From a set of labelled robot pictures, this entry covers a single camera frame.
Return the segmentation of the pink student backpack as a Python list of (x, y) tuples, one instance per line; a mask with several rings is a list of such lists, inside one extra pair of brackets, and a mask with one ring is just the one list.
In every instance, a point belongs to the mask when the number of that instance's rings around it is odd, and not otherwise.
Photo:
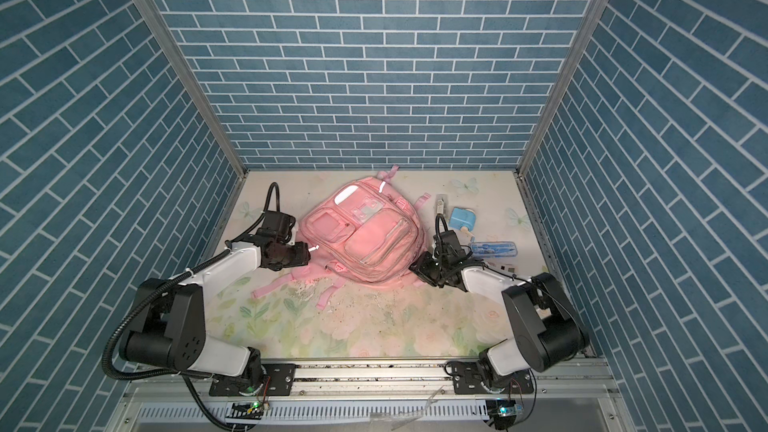
[(325, 309), (343, 286), (400, 289), (417, 282), (410, 266), (427, 251), (426, 229), (419, 211), (431, 198), (425, 193), (409, 201), (391, 181), (399, 170), (346, 184), (299, 221), (299, 239), (311, 259), (266, 286), (253, 290), (259, 299), (290, 282), (333, 281), (316, 307)]

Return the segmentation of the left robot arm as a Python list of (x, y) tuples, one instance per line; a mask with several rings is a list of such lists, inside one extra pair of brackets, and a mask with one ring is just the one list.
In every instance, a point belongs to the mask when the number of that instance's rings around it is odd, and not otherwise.
[(209, 335), (206, 303), (250, 272), (303, 267), (310, 258), (304, 242), (252, 235), (228, 241), (222, 252), (173, 278), (145, 281), (108, 339), (105, 373), (128, 381), (167, 374), (230, 377), (256, 386), (264, 375), (260, 352)]

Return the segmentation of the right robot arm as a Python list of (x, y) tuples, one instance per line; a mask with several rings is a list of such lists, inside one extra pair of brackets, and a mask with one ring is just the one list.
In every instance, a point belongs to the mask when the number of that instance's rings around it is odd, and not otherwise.
[(496, 387), (525, 370), (544, 372), (590, 345), (589, 333), (565, 294), (549, 273), (529, 278), (492, 268), (485, 261), (424, 252), (410, 265), (423, 282), (453, 287), (490, 299), (504, 307), (512, 337), (479, 355), (483, 381)]

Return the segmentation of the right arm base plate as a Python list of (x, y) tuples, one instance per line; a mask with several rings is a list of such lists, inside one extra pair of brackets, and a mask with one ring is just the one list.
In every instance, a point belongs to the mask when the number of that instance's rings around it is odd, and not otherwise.
[(443, 370), (457, 395), (525, 395), (534, 392), (532, 375), (526, 370), (501, 376), (482, 361), (458, 360), (447, 361)]

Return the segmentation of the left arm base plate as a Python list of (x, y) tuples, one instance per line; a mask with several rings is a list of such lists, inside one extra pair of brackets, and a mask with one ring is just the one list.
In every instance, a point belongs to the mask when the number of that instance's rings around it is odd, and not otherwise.
[(267, 398), (289, 396), (293, 387), (296, 365), (266, 363), (248, 366), (237, 377), (215, 375), (209, 389), (212, 397)]

